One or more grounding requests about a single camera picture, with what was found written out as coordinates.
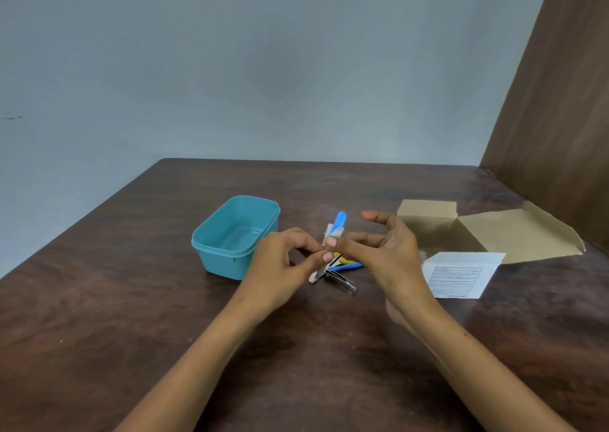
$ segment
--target yellow object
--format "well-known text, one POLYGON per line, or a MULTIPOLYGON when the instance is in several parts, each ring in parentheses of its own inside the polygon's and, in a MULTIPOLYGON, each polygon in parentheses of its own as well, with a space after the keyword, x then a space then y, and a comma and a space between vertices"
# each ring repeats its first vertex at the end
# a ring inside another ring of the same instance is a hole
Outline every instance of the yellow object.
MULTIPOLYGON (((338 256, 338 254, 339 254, 338 252, 335 252, 335 253, 334 253, 334 257, 337 257, 337 256, 338 256)), ((341 257, 341 258, 339 259, 339 263, 340 263, 340 264, 343 264, 343 265, 347 265, 347 264, 354 264, 354 263, 355 263, 355 260, 347 260, 347 259, 345 259, 344 257, 341 257)))

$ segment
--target forearm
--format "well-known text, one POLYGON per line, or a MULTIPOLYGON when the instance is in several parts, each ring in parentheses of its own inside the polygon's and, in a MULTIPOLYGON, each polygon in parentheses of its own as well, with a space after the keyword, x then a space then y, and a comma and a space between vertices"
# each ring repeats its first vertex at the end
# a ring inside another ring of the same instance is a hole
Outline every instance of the forearm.
POLYGON ((486 430, 573 430, 441 307, 410 321, 415 336, 486 430))
POLYGON ((116 430, 192 431, 226 364, 256 323, 243 305, 230 302, 116 430))

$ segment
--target dark brown table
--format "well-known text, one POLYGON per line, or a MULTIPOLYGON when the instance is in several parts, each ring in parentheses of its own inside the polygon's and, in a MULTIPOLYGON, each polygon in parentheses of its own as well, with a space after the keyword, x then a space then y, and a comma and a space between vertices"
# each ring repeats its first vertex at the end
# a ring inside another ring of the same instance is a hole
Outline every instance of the dark brown table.
MULTIPOLYGON (((190 240, 238 194, 317 237, 339 210, 452 200, 518 207, 476 167, 164 159, 0 280, 0 429, 108 431, 176 362, 238 283, 190 240)), ((480 300, 442 305, 582 431, 609 427, 609 259, 501 266, 480 300)), ((357 294, 305 284, 238 351, 199 423, 213 431, 467 431, 480 426, 421 347, 357 294)))

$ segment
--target hand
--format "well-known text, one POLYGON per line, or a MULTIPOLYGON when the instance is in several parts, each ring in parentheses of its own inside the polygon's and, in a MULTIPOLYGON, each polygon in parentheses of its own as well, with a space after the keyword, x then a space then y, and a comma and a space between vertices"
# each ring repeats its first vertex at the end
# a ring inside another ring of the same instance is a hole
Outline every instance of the hand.
POLYGON ((396 323, 403 326, 414 313, 438 306, 423 277, 413 232, 393 214, 366 211, 362 219, 384 224, 387 234, 347 233, 328 238, 326 245, 372 272, 388 300, 387 313, 396 323), (400 321, 394 309, 399 309, 405 320, 400 321))
POLYGON ((258 240, 252 263, 232 300, 245 302, 259 321, 284 305, 306 279, 329 263, 333 254, 300 228, 269 233, 258 240), (302 249, 307 259, 290 266, 287 253, 302 249))

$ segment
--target wooden panel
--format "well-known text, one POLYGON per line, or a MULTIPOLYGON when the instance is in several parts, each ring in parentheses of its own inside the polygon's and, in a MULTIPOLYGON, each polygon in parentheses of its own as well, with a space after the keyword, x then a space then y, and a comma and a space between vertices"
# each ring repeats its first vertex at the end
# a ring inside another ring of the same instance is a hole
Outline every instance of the wooden panel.
POLYGON ((609 0, 544 0, 481 167, 609 251, 609 0))
MULTIPOLYGON (((205 272, 190 241, 238 194, 278 201, 279 228, 319 238, 341 209, 347 228, 382 231, 359 212, 395 212, 404 198, 456 201, 461 215, 522 204, 477 167, 164 159, 0 280, 0 430, 111 431, 236 289, 205 272)), ((200 430, 481 430, 389 320, 369 271, 349 276, 356 294, 305 284, 256 328, 200 430)), ((440 303, 595 432, 609 424, 607 295, 609 258, 592 248, 500 266, 480 300, 440 303)))

